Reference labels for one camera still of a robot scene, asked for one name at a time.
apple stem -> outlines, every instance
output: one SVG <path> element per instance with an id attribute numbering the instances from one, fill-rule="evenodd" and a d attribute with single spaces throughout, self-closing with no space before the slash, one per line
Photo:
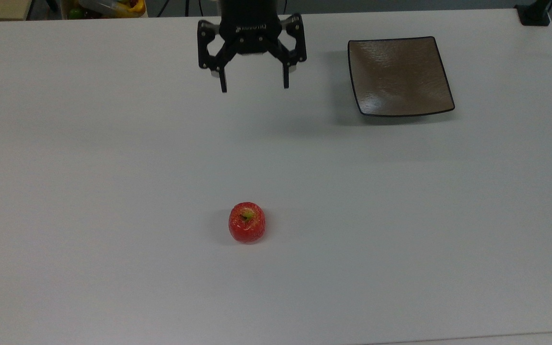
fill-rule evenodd
<path id="1" fill-rule="evenodd" d="M 244 221 L 249 221 L 253 218 L 254 213 L 252 211 L 245 211 L 241 214 L 241 216 L 244 218 Z"/>

brown plate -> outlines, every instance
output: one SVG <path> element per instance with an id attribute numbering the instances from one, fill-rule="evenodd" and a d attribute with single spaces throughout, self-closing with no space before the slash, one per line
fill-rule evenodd
<path id="1" fill-rule="evenodd" d="M 348 41 L 348 68 L 364 115 L 421 116 L 455 109 L 434 37 Z"/>

green fruit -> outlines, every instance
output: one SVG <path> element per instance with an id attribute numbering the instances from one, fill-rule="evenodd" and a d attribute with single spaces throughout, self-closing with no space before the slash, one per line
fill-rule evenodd
<path id="1" fill-rule="evenodd" d="M 70 9 L 68 14 L 69 19 L 83 19 L 84 12 L 81 9 Z"/>

black robotic arm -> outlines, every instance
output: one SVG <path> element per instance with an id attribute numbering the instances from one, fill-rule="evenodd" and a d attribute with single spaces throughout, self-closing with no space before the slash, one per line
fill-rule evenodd
<path id="1" fill-rule="evenodd" d="M 299 13 L 280 20 L 276 13 L 276 0 L 219 0 L 221 24 L 206 20 L 197 24 L 199 67 L 217 73 L 221 89 L 227 92 L 225 65 L 236 54 L 269 52 L 282 63 L 283 83 L 289 88 L 289 69 L 306 60 L 304 23 Z M 286 31 L 296 41 L 293 50 L 287 49 L 278 39 Z M 216 35 L 224 40 L 216 56 L 208 52 L 208 44 Z"/>

red apple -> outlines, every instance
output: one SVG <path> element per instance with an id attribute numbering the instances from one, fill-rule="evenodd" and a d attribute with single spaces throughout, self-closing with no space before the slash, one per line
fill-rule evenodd
<path id="1" fill-rule="evenodd" d="M 254 203 L 239 203 L 230 213 L 230 233 L 236 241 L 250 243 L 265 232 L 265 214 Z"/>

